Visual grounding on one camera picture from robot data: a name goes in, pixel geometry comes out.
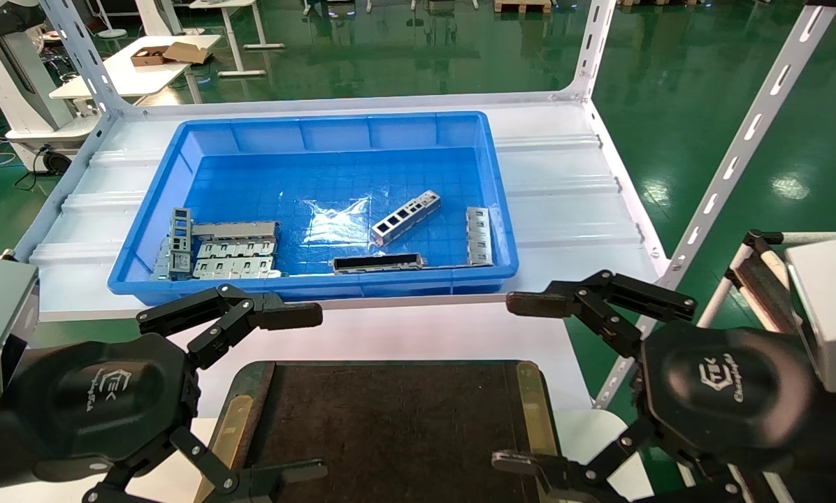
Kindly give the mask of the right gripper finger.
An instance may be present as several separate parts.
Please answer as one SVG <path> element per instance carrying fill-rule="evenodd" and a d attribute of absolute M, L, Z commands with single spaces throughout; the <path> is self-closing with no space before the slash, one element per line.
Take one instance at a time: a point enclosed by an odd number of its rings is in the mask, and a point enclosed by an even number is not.
<path fill-rule="evenodd" d="M 532 476 L 542 492 L 553 500 L 628 502 L 609 482 L 609 478 L 655 437 L 654 424 L 639 418 L 586 464 L 561 455 L 513 450 L 494 452 L 491 464 L 498 471 Z"/>
<path fill-rule="evenodd" d="M 698 303 L 664 287 L 601 270 L 578 282 L 552 281 L 542 292 L 513 291 L 507 310 L 521 317 L 575 317 L 624 358 L 639 356 L 642 331 L 619 313 L 637 313 L 654 321 L 692 321 Z"/>

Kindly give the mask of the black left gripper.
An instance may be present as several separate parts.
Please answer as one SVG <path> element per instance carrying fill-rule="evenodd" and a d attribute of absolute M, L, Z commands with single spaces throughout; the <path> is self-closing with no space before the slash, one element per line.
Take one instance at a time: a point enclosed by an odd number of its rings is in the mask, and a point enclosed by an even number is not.
<path fill-rule="evenodd" d="M 210 323 L 187 353 L 164 337 Z M 137 315 L 130 342 L 83 342 L 36 351 L 13 379 L 13 410 L 25 442 L 44 460 L 134 464 L 170 443 L 213 484 L 204 502 L 277 502 L 287 485 L 325 477 L 320 459 L 230 470 L 183 426 L 196 414 L 195 367 L 206 370 L 255 329 L 319 327 L 322 306 L 251 296 L 233 284 L 172 300 Z M 127 493 L 136 474 L 112 467 L 83 502 L 152 502 Z"/>

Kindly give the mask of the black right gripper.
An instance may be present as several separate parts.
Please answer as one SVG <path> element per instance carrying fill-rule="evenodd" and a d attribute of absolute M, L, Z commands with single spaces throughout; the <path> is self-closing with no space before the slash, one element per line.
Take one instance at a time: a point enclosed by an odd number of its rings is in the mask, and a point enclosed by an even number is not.
<path fill-rule="evenodd" d="M 640 347 L 654 441 L 690 464 L 781 465 L 817 394 L 807 353 L 756 328 L 662 328 Z"/>

